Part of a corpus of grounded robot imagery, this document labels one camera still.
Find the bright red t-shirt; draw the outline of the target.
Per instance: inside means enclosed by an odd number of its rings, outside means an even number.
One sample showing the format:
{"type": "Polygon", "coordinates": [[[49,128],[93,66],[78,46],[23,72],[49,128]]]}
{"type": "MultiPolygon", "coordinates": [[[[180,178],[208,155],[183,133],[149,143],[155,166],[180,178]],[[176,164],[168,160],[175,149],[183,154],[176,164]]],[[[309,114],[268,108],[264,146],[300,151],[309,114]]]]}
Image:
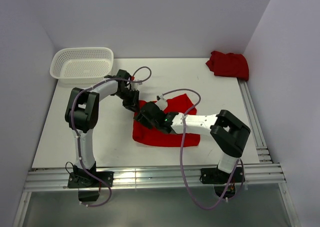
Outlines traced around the bright red t-shirt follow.
{"type": "MultiPolygon", "coordinates": [[[[167,100],[167,108],[164,112],[184,113],[188,108],[193,106],[188,95],[181,94],[167,100]]],[[[134,141],[153,147],[180,147],[182,134],[166,134],[155,128],[149,129],[136,120],[133,121],[132,138],[134,141]]]]}

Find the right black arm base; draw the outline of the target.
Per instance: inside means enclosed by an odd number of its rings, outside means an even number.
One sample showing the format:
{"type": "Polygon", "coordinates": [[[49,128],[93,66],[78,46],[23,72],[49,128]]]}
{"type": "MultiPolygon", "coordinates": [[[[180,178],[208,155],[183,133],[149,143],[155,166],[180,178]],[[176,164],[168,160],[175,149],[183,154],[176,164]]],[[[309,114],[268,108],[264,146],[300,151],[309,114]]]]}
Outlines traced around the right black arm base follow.
{"type": "MultiPolygon", "coordinates": [[[[220,197],[225,188],[224,184],[227,183],[231,174],[225,173],[219,170],[217,167],[201,168],[200,173],[201,175],[199,181],[204,185],[214,185],[215,194],[220,197]]],[[[233,197],[237,192],[236,184],[240,183],[243,185],[244,182],[245,175],[243,169],[241,167],[236,167],[227,191],[224,194],[224,198],[233,197]]]]}

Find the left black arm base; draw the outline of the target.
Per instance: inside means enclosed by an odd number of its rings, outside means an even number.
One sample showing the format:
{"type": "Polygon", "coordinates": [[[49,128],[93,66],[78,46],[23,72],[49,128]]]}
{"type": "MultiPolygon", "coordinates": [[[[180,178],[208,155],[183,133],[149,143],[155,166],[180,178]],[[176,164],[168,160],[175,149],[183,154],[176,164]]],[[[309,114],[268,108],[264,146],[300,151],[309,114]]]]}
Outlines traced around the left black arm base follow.
{"type": "Polygon", "coordinates": [[[71,162],[65,164],[68,176],[68,189],[78,189],[78,200],[86,207],[100,207],[108,203],[112,196],[113,171],[97,171],[96,164],[91,169],[83,170],[71,162]],[[102,203],[96,202],[102,192],[102,188],[109,191],[107,199],[102,203]]]}

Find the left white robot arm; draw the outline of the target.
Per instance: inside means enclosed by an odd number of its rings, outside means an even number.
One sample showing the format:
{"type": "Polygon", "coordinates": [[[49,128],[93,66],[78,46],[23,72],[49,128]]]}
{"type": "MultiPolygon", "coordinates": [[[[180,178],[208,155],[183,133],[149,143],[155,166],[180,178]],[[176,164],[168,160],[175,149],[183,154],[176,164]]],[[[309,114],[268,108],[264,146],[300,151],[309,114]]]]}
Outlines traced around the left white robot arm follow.
{"type": "Polygon", "coordinates": [[[75,167],[83,170],[79,181],[86,187],[95,185],[98,180],[93,153],[93,130],[98,123],[100,101],[117,96],[126,109],[137,112],[140,93],[137,85],[140,84],[141,80],[121,69],[117,75],[108,75],[91,87],[75,87],[71,90],[64,118],[75,138],[75,167]]]}

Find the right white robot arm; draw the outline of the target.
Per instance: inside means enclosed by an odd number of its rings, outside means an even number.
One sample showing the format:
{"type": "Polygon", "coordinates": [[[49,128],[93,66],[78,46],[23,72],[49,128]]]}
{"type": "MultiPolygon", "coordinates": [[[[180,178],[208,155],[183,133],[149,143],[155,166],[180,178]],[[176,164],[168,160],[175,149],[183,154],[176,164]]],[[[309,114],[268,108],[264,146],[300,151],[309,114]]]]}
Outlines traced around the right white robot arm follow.
{"type": "Polygon", "coordinates": [[[147,102],[134,120],[148,129],[164,134],[197,134],[211,136],[222,151],[216,176],[222,182],[234,175],[234,166],[242,157],[251,129],[228,110],[212,115],[165,113],[154,102],[147,102]]]}

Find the white perforated plastic basket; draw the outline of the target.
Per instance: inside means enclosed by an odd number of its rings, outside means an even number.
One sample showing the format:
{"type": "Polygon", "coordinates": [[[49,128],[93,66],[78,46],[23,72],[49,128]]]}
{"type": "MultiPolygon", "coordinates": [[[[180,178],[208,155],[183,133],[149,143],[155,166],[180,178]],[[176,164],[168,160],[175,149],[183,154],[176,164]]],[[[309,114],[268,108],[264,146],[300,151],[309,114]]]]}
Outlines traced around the white perforated plastic basket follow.
{"type": "Polygon", "coordinates": [[[73,47],[58,51],[50,75],[64,84],[94,84],[112,71],[114,53],[107,47],[73,47]]]}

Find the dark red t-shirt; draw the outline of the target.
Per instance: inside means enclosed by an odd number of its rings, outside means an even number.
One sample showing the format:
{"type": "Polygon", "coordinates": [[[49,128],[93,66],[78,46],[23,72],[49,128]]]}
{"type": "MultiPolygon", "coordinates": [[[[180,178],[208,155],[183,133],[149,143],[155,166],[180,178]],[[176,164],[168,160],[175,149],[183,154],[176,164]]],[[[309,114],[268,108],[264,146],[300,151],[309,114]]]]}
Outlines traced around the dark red t-shirt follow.
{"type": "Polygon", "coordinates": [[[212,51],[205,64],[215,76],[249,80],[249,65],[242,54],[212,51]]]}

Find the right side aluminium rail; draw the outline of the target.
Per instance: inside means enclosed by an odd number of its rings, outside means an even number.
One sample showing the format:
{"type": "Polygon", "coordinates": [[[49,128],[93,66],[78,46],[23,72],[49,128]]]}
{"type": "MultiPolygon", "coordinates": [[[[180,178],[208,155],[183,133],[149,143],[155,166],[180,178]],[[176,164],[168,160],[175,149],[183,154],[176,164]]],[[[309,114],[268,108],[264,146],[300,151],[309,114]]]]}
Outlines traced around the right side aluminium rail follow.
{"type": "Polygon", "coordinates": [[[247,82],[239,79],[237,81],[251,127],[251,133],[254,139],[259,161],[261,164],[273,164],[274,162],[267,147],[247,82]]]}

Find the aluminium rail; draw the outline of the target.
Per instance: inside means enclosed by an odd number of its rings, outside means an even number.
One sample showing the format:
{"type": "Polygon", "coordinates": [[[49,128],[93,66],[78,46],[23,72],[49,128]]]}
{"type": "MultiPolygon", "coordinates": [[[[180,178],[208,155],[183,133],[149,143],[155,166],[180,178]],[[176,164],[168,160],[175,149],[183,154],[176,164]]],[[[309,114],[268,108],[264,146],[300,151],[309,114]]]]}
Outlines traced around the aluminium rail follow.
{"type": "MultiPolygon", "coordinates": [[[[184,182],[179,166],[98,168],[113,172],[113,190],[180,188],[184,182]]],[[[38,169],[27,174],[24,192],[68,191],[69,175],[64,168],[38,169]]],[[[248,185],[282,184],[285,175],[279,163],[246,164],[244,178],[248,185]]]]}
{"type": "Polygon", "coordinates": [[[259,161],[261,164],[273,164],[274,162],[267,147],[247,82],[239,79],[237,81],[251,127],[251,133],[254,139],[259,161]]]}

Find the front aluminium rail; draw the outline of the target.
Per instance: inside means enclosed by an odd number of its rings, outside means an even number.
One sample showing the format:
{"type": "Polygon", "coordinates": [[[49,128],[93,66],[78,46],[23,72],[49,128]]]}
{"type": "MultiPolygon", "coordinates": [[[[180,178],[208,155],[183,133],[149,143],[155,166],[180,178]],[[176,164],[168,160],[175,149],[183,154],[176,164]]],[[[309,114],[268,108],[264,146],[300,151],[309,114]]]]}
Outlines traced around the front aluminium rail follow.
{"type": "MultiPolygon", "coordinates": [[[[113,172],[113,190],[180,188],[184,182],[179,166],[98,168],[113,172]]],[[[27,174],[24,192],[68,191],[69,175],[64,168],[38,169],[27,174]]],[[[244,178],[248,185],[282,184],[285,175],[279,163],[246,164],[244,178]]]]}

